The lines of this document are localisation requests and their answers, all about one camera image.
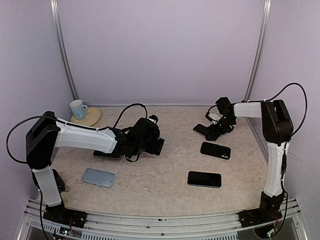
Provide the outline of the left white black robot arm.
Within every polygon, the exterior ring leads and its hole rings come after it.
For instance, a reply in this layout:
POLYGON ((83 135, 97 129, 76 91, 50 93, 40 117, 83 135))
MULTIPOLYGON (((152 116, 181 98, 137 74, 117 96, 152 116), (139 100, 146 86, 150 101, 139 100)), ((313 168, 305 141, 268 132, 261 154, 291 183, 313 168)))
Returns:
POLYGON ((33 172, 49 212, 63 223, 70 211, 63 200, 51 168, 54 150, 79 148, 130 159, 142 152, 160 155, 164 139, 160 137, 158 118, 140 118, 127 131, 114 128, 94 128, 73 124, 57 118, 52 111, 37 117, 37 122, 26 134, 26 163, 33 172))

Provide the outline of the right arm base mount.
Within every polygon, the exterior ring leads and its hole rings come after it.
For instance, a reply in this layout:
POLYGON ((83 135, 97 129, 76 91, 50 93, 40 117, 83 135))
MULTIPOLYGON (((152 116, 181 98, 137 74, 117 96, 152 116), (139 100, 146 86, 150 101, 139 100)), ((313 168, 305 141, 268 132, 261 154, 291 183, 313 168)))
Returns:
POLYGON ((258 208, 242 210, 238 213, 241 227, 246 228, 275 221, 276 219, 285 219, 287 210, 285 210, 284 214, 282 214, 280 210, 284 198, 288 200, 287 191, 282 191, 280 195, 277 196, 269 196, 262 191, 258 208))

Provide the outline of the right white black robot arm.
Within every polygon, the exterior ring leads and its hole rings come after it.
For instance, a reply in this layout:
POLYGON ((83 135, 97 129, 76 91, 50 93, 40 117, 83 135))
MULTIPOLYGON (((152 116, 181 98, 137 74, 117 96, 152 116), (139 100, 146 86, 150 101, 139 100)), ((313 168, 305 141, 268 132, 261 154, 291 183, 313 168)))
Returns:
POLYGON ((283 100, 264 100, 231 103, 228 97, 219 98, 214 105, 219 114, 210 110, 205 117, 212 122, 206 139, 215 141, 232 132, 238 118, 260 119, 262 134, 268 147, 268 173, 264 194, 270 198, 281 195, 287 169, 287 153, 293 134, 293 123, 283 100))

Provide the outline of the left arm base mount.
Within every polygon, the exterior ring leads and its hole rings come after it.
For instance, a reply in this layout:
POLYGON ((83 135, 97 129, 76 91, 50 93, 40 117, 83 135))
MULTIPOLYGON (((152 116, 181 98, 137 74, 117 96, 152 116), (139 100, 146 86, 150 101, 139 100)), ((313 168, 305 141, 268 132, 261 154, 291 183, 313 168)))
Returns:
POLYGON ((57 224, 83 229, 87 215, 84 211, 66 208, 62 201, 53 204, 46 202, 43 218, 57 224))

